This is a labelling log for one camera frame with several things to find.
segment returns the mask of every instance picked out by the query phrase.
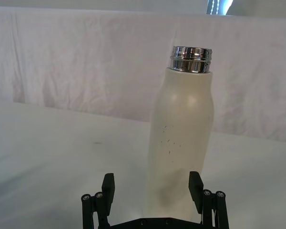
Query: white tablecloth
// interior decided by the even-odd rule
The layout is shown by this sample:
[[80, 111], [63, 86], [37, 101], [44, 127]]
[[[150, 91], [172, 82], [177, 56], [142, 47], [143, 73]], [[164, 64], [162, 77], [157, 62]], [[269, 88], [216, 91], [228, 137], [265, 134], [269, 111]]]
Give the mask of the white tablecloth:
[[[114, 172], [110, 223], [141, 217], [149, 124], [0, 102], [0, 229], [80, 229]], [[286, 143], [213, 133], [202, 173], [230, 228], [286, 229]]]

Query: chrome lid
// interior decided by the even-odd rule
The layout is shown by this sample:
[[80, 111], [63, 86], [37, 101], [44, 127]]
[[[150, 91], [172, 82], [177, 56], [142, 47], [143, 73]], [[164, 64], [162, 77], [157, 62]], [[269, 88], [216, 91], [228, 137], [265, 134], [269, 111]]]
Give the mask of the chrome lid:
[[187, 73], [208, 73], [212, 49], [174, 46], [170, 69]]

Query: water bottle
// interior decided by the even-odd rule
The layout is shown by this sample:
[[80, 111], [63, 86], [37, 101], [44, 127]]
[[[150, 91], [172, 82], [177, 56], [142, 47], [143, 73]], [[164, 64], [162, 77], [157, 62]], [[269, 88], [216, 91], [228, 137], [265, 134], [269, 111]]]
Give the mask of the water bottle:
[[146, 217], [195, 218], [188, 180], [202, 171], [213, 124], [211, 55], [173, 47], [151, 120]]

